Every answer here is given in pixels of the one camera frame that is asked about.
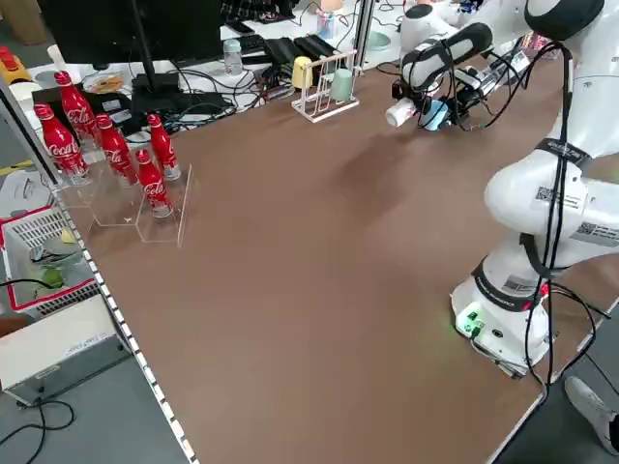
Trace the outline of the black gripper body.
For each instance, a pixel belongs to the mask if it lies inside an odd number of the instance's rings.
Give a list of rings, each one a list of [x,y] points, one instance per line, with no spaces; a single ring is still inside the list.
[[[431,107],[432,96],[438,90],[438,82],[432,82],[428,87],[415,90],[399,79],[392,83],[391,95],[396,101],[395,108],[410,114],[422,112],[427,114]]]
[[[485,77],[474,67],[456,68],[450,74],[452,90],[447,99],[450,121],[464,119],[469,115],[469,109],[482,101],[486,95]]]

